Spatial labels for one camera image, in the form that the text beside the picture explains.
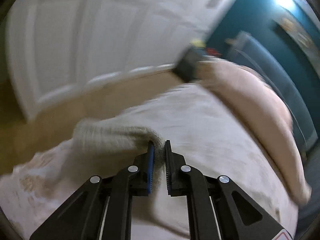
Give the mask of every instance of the white door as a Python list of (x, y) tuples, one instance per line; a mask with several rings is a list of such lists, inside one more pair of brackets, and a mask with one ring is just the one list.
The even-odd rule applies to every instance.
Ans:
[(17, 0), (8, 65), (26, 118), (111, 79), (172, 66), (209, 32), (208, 1)]

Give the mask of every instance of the pillow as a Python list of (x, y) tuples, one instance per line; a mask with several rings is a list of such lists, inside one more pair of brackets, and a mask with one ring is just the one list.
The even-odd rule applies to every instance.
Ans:
[(225, 101), (260, 141), (282, 173), (292, 199), (306, 204), (311, 188), (283, 101), (254, 70), (229, 61), (199, 62), (197, 76), (201, 85)]
[(293, 119), (293, 137), (301, 157), (306, 160), (306, 152), (315, 144), (318, 135), (302, 96), (283, 67), (265, 47), (244, 31), (239, 32), (226, 57), (258, 72), (286, 103)]

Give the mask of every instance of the light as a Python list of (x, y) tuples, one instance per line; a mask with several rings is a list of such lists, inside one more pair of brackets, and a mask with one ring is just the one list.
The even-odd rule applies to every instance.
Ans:
[(289, 11), (294, 9), (294, 2), (292, 0), (276, 0), (276, 2)]

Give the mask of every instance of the red object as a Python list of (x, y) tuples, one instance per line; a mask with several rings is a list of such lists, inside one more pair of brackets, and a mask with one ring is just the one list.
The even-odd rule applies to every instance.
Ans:
[(206, 48), (205, 49), (207, 54), (209, 56), (215, 56), (215, 57), (220, 57), (221, 56), (221, 53), (219, 53), (216, 49), (213, 49), (213, 48)]

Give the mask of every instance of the beige carpet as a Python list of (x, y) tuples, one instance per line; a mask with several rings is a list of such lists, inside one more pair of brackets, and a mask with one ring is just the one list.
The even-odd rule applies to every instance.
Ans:
[(45, 110), (26, 123), (10, 83), (0, 85), (0, 175), (29, 161), (38, 151), (48, 150), (70, 139), (76, 123), (85, 117), (111, 118), (181, 84), (171, 72), (110, 83)]

